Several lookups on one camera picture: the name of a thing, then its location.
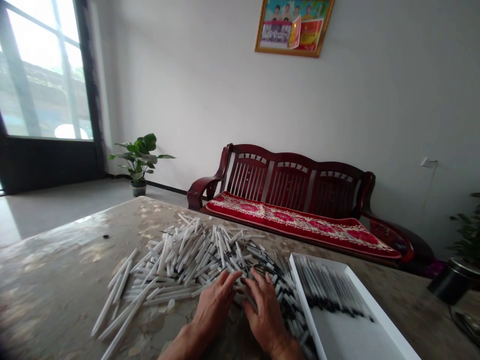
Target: gold frame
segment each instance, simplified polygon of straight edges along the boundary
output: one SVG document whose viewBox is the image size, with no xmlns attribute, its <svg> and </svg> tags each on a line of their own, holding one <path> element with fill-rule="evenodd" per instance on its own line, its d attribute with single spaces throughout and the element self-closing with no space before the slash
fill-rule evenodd
<svg viewBox="0 0 480 360">
<path fill-rule="evenodd" d="M 316 51 L 308 51 L 308 50 L 296 50 L 296 49 L 278 49 L 272 47 L 261 47 L 260 40 L 262 38 L 262 29 L 264 25 L 264 18 L 265 18 L 265 11 L 267 9 L 267 1 L 263 0 L 261 5 L 261 14 L 260 14 L 260 22 L 258 24 L 258 32 L 256 34 L 256 44 L 255 44 L 255 52 L 256 53 L 269 53 L 269 54 L 283 54 L 283 55 L 294 55 L 294 56 L 303 56 L 309 58 L 319 58 L 320 57 L 320 50 L 322 50 L 322 45 L 324 43 L 325 34 L 329 27 L 330 22 L 330 15 L 332 14 L 332 9 L 334 8 L 335 0 L 328 1 L 328 8 L 326 10 L 325 15 L 325 24 L 321 29 L 320 39 L 318 40 L 318 46 Z"/>
</svg>

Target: bench backrest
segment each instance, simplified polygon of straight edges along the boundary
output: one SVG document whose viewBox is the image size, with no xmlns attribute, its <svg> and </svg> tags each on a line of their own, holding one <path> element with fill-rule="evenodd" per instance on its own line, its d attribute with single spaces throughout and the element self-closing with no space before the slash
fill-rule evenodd
<svg viewBox="0 0 480 360">
<path fill-rule="evenodd" d="M 292 152 L 229 144 L 220 191 L 334 219 L 359 217 L 375 183 L 371 172 L 342 162 L 317 162 Z"/>
</svg>

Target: black pot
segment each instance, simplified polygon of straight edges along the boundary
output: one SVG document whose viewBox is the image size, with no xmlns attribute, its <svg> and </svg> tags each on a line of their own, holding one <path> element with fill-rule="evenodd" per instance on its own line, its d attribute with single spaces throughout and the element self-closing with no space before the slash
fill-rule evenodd
<svg viewBox="0 0 480 360">
<path fill-rule="evenodd" d="M 477 267 L 452 257 L 428 285 L 428 290 L 445 303 L 455 305 L 479 280 L 480 270 Z"/>
<path fill-rule="evenodd" d="M 134 197 L 144 196 L 147 192 L 147 182 L 139 181 L 133 182 L 130 181 L 131 191 L 133 192 Z"/>
</svg>

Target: tile floor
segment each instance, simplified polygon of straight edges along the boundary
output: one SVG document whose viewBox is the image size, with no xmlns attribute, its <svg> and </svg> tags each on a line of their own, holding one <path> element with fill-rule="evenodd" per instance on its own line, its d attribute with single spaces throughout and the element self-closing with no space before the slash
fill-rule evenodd
<svg viewBox="0 0 480 360">
<path fill-rule="evenodd" d="M 187 197 L 148 186 L 146 195 L 188 207 Z M 102 179 L 0 197 L 0 248 L 133 199 L 129 180 Z"/>
</svg>

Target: poster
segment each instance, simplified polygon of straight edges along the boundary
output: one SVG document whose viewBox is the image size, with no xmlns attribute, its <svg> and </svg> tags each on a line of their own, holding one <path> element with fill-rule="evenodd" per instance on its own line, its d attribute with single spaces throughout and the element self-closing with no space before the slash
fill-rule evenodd
<svg viewBox="0 0 480 360">
<path fill-rule="evenodd" d="M 260 45 L 269 48 L 287 49 L 292 23 L 288 21 L 265 21 Z"/>
<path fill-rule="evenodd" d="M 300 30 L 300 50 L 316 51 L 320 40 L 320 32 L 322 31 L 323 19 L 307 20 L 301 23 Z"/>
<path fill-rule="evenodd" d="M 263 0 L 255 51 L 318 57 L 335 0 Z"/>
<path fill-rule="evenodd" d="M 300 29 L 302 25 L 301 17 L 297 17 L 291 24 L 290 39 L 288 40 L 288 48 L 295 49 L 300 44 Z"/>
</svg>

